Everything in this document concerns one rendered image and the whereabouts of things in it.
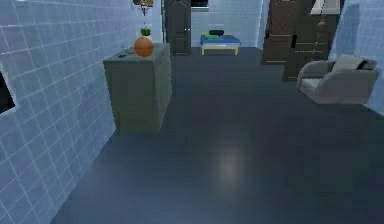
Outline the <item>grey-green chest of drawers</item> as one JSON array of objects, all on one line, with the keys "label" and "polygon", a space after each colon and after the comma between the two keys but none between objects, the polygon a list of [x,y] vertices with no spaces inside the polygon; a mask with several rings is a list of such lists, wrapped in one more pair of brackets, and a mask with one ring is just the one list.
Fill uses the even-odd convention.
[{"label": "grey-green chest of drawers", "polygon": [[155,43],[149,57],[129,48],[105,59],[103,65],[117,130],[159,130],[172,95],[170,46]]}]

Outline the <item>orange basketball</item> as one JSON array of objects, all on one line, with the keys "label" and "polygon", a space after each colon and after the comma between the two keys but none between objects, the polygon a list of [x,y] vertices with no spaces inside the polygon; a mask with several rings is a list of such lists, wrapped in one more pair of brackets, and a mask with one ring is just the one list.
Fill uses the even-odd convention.
[{"label": "orange basketball", "polygon": [[135,53],[141,57],[148,57],[153,53],[153,43],[147,37],[139,37],[134,43]]}]

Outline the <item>dark grey room door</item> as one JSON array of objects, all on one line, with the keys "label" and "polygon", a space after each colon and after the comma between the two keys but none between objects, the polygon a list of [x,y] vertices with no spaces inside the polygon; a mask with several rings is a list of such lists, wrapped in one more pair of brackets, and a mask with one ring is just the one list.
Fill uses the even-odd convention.
[{"label": "dark grey room door", "polygon": [[166,37],[173,55],[191,53],[191,0],[165,0]]}]

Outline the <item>dark brown tall wardrobe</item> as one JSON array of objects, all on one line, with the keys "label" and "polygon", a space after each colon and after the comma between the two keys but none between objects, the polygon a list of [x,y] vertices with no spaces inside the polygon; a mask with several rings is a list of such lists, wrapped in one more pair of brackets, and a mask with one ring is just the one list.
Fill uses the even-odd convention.
[{"label": "dark brown tall wardrobe", "polygon": [[289,55],[299,0],[270,0],[263,44],[263,64],[284,64]]}]

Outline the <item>dark brown chest of drawers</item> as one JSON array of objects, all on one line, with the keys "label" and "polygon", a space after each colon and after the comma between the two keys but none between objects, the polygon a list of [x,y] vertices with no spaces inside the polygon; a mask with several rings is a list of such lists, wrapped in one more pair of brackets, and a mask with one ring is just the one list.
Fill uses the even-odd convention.
[{"label": "dark brown chest of drawers", "polygon": [[282,80],[295,81],[302,67],[328,58],[339,15],[311,15],[315,0],[300,0]]}]

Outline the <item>pale grey cushion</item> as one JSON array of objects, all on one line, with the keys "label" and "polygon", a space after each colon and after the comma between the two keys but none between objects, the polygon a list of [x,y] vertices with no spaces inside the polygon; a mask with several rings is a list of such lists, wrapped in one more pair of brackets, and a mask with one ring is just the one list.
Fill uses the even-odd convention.
[{"label": "pale grey cushion", "polygon": [[357,70],[361,69],[366,60],[357,56],[342,54],[336,60],[334,66],[332,67],[332,72],[339,71],[343,69],[348,70]]}]

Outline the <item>white lampshade floor lamp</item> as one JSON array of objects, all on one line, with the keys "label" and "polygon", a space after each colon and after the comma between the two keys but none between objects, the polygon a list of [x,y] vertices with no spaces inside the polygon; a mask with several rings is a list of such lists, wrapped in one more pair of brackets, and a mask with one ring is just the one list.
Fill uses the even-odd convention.
[{"label": "white lampshade floor lamp", "polygon": [[339,15],[341,0],[315,0],[311,15]]}]

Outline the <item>blue bed with wooden frame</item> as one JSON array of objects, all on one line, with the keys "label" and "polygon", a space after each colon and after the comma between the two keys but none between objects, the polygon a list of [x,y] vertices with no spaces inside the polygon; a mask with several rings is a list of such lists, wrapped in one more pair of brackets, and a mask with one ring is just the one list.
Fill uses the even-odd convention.
[{"label": "blue bed with wooden frame", "polygon": [[234,55],[238,55],[241,41],[237,37],[231,34],[224,34],[219,36],[218,39],[207,40],[204,37],[205,35],[208,35],[208,32],[202,33],[200,36],[200,48],[202,55],[204,55],[207,50],[233,50]]}]

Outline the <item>brown hanging wall lamp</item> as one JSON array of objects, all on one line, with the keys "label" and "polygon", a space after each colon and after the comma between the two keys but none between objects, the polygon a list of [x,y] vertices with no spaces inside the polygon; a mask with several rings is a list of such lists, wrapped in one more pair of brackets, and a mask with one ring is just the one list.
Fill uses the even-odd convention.
[{"label": "brown hanging wall lamp", "polygon": [[132,0],[133,4],[138,6],[143,15],[146,15],[148,10],[153,7],[153,0]]}]

